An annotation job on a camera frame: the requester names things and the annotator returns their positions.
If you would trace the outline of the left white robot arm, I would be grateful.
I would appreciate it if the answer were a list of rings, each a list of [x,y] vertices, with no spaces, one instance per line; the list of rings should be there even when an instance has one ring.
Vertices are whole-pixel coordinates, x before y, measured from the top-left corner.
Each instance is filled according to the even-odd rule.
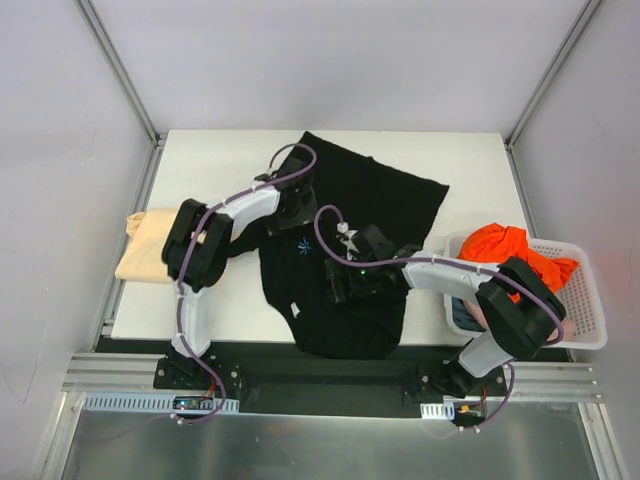
[[[313,220],[317,201],[311,184],[254,181],[251,187],[216,205],[185,200],[178,209],[161,252],[176,295],[176,330],[171,340],[184,356],[176,375],[188,388],[204,387],[210,363],[201,358],[210,347],[207,290],[213,287],[230,257],[233,237],[264,218],[267,231],[279,234]]]

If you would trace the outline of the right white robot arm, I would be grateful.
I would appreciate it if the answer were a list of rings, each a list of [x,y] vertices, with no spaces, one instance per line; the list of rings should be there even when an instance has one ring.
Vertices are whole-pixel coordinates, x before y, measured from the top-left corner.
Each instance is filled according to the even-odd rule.
[[[396,247],[375,226],[351,230],[337,225],[343,253],[336,252],[315,225],[316,237],[334,263],[344,267],[361,292],[398,283],[429,290],[477,306],[487,326],[444,366],[430,375],[439,388],[473,394],[486,376],[514,360],[530,360],[564,339],[566,310],[529,264],[518,257],[477,263],[438,256],[418,245]]]

